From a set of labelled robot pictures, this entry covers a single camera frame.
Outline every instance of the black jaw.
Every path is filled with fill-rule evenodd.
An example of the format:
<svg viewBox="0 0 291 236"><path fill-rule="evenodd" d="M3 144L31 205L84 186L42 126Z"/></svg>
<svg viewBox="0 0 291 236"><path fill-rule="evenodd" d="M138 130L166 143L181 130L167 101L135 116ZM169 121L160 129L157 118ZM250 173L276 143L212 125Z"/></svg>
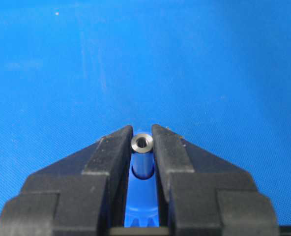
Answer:
<svg viewBox="0 0 291 236"><path fill-rule="evenodd" d="M3 208L0 236L279 235L249 173L160 125L152 133L160 228L122 227L133 135L126 126L30 175Z"/></svg>

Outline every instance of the blue plastic part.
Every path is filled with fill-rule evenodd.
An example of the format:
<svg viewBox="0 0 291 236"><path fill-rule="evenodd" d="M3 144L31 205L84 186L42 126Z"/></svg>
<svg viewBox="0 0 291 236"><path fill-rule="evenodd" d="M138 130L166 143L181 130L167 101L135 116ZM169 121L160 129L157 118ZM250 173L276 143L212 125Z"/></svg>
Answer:
<svg viewBox="0 0 291 236"><path fill-rule="evenodd" d="M124 227L159 227L156 173L148 179L135 177L131 155Z"/></svg>
<svg viewBox="0 0 291 236"><path fill-rule="evenodd" d="M132 170L136 177L147 179L153 175L153 153L134 153Z"/></svg>

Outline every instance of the blue surface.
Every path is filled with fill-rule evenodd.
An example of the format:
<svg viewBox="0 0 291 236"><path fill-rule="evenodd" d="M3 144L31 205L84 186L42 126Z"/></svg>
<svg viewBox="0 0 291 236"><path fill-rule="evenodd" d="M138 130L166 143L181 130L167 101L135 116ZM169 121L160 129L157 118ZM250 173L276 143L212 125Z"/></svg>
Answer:
<svg viewBox="0 0 291 236"><path fill-rule="evenodd" d="M248 170L291 224L291 0L0 1L0 211L132 124Z"/></svg>
<svg viewBox="0 0 291 236"><path fill-rule="evenodd" d="M143 180L135 177L132 163L136 157L131 155L124 227L159 227L156 173Z"/></svg>

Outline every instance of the metal ring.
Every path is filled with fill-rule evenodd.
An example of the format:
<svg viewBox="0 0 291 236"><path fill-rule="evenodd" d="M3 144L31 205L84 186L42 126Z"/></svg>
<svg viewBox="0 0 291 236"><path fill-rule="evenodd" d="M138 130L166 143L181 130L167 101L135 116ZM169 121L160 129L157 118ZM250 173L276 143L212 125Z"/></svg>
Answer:
<svg viewBox="0 0 291 236"><path fill-rule="evenodd" d="M135 135L131 140L131 148L137 153L147 153L153 148L153 138L146 133Z"/></svg>

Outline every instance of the hole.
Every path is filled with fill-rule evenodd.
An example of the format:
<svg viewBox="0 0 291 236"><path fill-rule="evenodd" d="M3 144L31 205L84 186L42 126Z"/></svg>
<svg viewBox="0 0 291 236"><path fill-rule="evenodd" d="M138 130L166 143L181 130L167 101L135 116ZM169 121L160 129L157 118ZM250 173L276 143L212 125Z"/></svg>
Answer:
<svg viewBox="0 0 291 236"><path fill-rule="evenodd" d="M145 148L147 146L147 140L144 137L140 137L137 139L137 146L140 148Z"/></svg>

